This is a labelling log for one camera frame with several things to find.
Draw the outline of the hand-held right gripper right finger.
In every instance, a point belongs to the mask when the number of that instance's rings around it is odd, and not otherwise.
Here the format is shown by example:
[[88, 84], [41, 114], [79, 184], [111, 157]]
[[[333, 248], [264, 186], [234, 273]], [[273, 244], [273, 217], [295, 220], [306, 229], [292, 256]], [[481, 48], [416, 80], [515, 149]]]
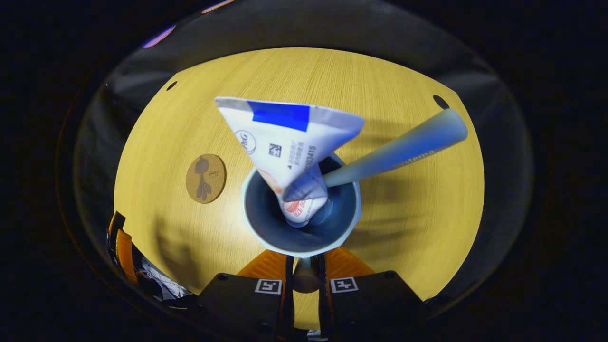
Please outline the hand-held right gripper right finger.
[[396, 342], [428, 306], [396, 271], [374, 271], [345, 247], [319, 255], [319, 322], [329, 342]]

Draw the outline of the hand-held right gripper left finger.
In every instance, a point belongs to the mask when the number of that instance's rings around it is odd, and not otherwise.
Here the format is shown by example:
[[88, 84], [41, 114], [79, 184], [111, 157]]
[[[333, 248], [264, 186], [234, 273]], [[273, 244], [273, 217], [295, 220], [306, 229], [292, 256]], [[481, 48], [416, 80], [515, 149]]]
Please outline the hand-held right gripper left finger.
[[202, 327], [233, 342], [286, 342], [295, 323], [294, 261], [265, 250], [237, 274], [215, 275], [197, 298]]

